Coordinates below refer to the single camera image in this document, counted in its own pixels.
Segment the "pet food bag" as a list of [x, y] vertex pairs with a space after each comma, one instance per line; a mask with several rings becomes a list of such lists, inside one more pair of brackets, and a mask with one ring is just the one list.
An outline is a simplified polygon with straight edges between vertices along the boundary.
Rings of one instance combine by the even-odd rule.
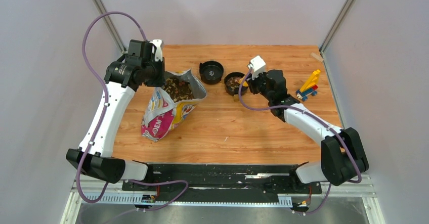
[[189, 82], [194, 99], [175, 103], [161, 87], [154, 89], [142, 118], [141, 134], [155, 142], [164, 138], [183, 122], [197, 104], [207, 96], [202, 82], [193, 75], [190, 69], [166, 72], [164, 76], [165, 79], [175, 77]]

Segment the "yellow plastic scoop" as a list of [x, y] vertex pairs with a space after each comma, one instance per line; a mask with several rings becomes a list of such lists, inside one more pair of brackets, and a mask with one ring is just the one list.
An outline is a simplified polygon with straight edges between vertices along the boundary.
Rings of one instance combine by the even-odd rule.
[[244, 78], [241, 78], [239, 80], [239, 84], [242, 85], [243, 87], [248, 87], [248, 83], [246, 82], [246, 80]]

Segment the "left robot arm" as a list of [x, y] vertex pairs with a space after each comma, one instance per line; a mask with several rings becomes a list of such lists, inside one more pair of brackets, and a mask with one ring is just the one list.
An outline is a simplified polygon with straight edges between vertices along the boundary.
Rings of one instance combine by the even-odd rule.
[[128, 53], [107, 67], [102, 97], [88, 133], [78, 148], [66, 154], [78, 173], [112, 184], [135, 180], [142, 190], [154, 186], [155, 176], [148, 172], [147, 164], [112, 155], [125, 110], [138, 88], [162, 86], [165, 82], [163, 45], [161, 39], [132, 39]]

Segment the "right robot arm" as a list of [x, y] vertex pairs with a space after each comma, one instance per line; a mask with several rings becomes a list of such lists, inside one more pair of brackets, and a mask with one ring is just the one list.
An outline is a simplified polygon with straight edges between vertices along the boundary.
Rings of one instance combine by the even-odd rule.
[[244, 82], [252, 94], [260, 94], [267, 101], [265, 110], [285, 123], [293, 125], [311, 138], [321, 149], [321, 160], [303, 163], [292, 171], [290, 188], [302, 192], [313, 182], [328, 182], [334, 186], [360, 183], [369, 163], [361, 137], [352, 127], [330, 124], [288, 93], [281, 70], [261, 72], [254, 76], [250, 69]]

